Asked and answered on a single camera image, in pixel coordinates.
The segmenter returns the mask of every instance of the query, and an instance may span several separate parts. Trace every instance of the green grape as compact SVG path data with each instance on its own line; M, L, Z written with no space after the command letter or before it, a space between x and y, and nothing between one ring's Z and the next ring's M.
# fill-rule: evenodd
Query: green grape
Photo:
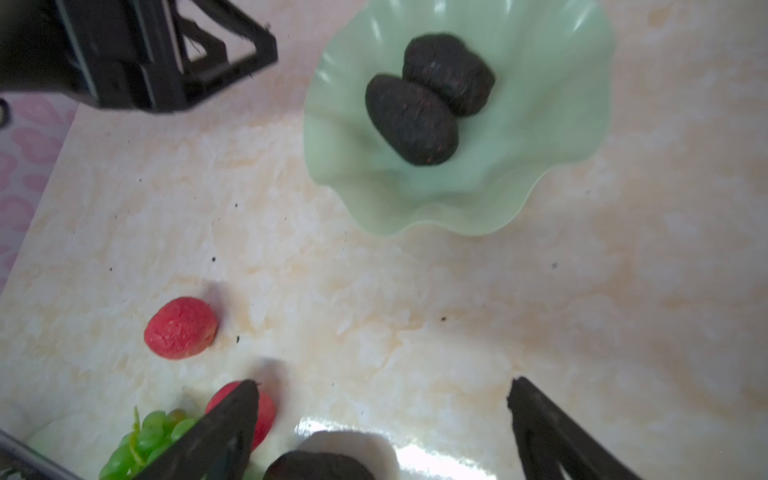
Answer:
M133 432L126 433L125 436L123 436L123 438L120 439L120 444L118 445L118 447L121 447L123 445L128 445L128 442L131 441L131 435L133 435L133 434L134 434Z
M165 416L165 423L163 424L163 430L166 433L171 433L176 425L187 417L187 413L182 409L175 409Z
M98 473L99 478L106 477L107 475L110 475L111 473L120 473L117 470L114 469L114 467L107 462L106 465L101 469L101 471Z
M152 453L147 457L147 465L157 460L157 457L163 455L163 453L173 444L174 443L170 439L164 439L163 442L159 444L157 448L153 450Z
M189 431L194 424L197 423L196 419L186 419L179 422L176 428L170 433L170 439L176 442L181 436Z
M163 433L162 427L141 429L138 435L136 435L136 449L141 454L146 455L160 444L164 436L165 433Z
M113 468L113 472L126 473L135 462L131 449L128 445L123 445L114 451L107 465Z
M162 410L155 410L149 415L144 417L144 421L141 423L142 429L151 429L153 427L162 428L165 422L165 412Z

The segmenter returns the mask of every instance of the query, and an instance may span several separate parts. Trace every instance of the green bowl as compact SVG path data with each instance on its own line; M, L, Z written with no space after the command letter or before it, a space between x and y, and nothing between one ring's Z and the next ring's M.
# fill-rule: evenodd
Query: green bowl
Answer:
M365 106L373 75L401 75L409 41L460 37L496 74L488 105L459 121L439 166L405 162ZM502 228L548 169L589 158L610 117L614 35L597 0L372 0L327 45L304 106L312 179L357 223L389 235L429 223L463 235Z

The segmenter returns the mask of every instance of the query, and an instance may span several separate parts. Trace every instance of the beige marble countertop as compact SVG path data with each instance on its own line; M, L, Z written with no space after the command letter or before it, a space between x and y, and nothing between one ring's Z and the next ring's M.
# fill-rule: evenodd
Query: beige marble countertop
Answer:
M316 61L362 0L236 3L278 66L186 114L78 112L0 299L0 427L95 478L134 405L255 375L280 399L260 465L356 430L401 478L501 480L525 375L644 478L768 477L767 3L608 1L598 154L490 236L386 239L302 159ZM223 325L169 362L142 331L183 295Z

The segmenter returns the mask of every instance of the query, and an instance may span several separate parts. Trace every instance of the pink floor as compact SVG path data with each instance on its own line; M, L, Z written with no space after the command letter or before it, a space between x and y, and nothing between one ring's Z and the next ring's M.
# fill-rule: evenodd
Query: pink floor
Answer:
M0 293L78 108L63 95L2 97L12 122L0 130Z

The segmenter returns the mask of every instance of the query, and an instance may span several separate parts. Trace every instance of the bunch of grapes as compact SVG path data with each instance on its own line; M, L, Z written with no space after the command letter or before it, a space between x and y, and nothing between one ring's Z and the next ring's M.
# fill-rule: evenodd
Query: bunch of grapes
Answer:
M134 408L134 427L120 441L118 449L99 473L100 480L127 480L151 464L174 444L197 419L187 417L182 409L167 415L162 410L152 412L139 424L139 411Z

